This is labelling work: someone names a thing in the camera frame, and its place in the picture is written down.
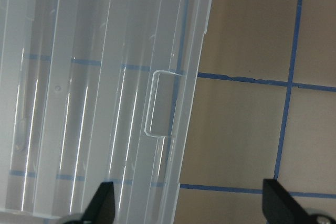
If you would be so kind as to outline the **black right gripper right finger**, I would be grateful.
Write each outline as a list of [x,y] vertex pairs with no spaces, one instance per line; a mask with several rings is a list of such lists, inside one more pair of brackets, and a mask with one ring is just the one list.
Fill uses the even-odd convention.
[[268,223],[335,223],[322,213],[308,213],[275,179],[262,182],[263,215]]

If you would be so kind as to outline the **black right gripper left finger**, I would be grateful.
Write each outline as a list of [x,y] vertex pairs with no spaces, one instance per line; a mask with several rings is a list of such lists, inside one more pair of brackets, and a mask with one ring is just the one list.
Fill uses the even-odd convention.
[[102,182],[82,214],[62,217],[59,223],[109,224],[114,223],[115,216],[114,184]]

